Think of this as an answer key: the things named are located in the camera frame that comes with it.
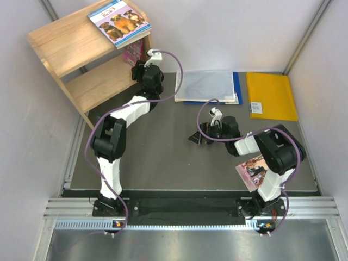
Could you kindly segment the orange Othello book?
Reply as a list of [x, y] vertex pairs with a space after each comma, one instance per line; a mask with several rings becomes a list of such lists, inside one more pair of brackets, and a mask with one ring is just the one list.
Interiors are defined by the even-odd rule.
[[130, 66], [134, 66], [137, 60], [141, 59], [143, 39], [137, 40], [123, 48], [122, 59]]

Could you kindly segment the blue Nineteen Eighty-Four book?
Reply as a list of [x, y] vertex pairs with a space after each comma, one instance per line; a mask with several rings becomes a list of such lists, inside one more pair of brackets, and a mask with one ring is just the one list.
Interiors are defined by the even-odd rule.
[[150, 34], [150, 31], [142, 32], [142, 33], [139, 33], [139, 34], [137, 34], [137, 35], [135, 35], [135, 36], [133, 36], [133, 37], [131, 37], [131, 38], [125, 40], [125, 41], [123, 41], [123, 40], [122, 40], [122, 41], [118, 41], [118, 42], [115, 44], [115, 47], [116, 47], [117, 49], [123, 48], [123, 47], [125, 47], [125, 46], [127, 46], [127, 45], [130, 45], [130, 44], [132, 44], [132, 43], [134, 43], [134, 42], [136, 42], [136, 41], [138, 41], [138, 40], [140, 40], [140, 39], [142, 39], [142, 38], [148, 36], [149, 34]]

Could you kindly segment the Why Do Dogs Bark book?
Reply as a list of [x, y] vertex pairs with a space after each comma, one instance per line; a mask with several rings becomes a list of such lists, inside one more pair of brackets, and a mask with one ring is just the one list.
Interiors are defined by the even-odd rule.
[[113, 45], [152, 29], [145, 18], [125, 1], [112, 1], [88, 15]]

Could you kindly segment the pink Taming of Shrew book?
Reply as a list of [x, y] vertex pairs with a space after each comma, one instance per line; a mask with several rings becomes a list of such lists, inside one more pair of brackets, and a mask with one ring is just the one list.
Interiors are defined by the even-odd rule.
[[256, 156], [235, 167], [249, 192], [256, 191], [262, 184], [268, 166], [262, 155]]

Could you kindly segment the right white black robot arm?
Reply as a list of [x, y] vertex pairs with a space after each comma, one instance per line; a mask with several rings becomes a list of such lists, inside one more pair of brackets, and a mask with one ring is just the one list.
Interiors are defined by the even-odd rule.
[[253, 194], [253, 206], [260, 215], [273, 210], [284, 183], [293, 174], [298, 163], [306, 157], [303, 146], [282, 124], [256, 135], [243, 137], [232, 116], [201, 123], [200, 128], [188, 139], [198, 145], [203, 139], [207, 140], [207, 144], [218, 140], [235, 157], [259, 154], [237, 165], [235, 169]]

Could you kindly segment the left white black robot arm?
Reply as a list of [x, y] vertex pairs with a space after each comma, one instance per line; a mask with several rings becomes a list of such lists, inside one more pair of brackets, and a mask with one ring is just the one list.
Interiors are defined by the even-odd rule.
[[127, 128], [156, 107], [156, 100], [164, 90], [161, 85], [164, 75], [155, 62], [138, 60], [132, 68], [132, 80], [141, 84], [141, 90], [127, 103], [128, 107], [101, 121], [90, 144], [103, 175], [98, 199], [113, 216], [123, 211], [123, 202], [117, 199], [117, 195], [122, 192], [120, 159], [126, 149]]

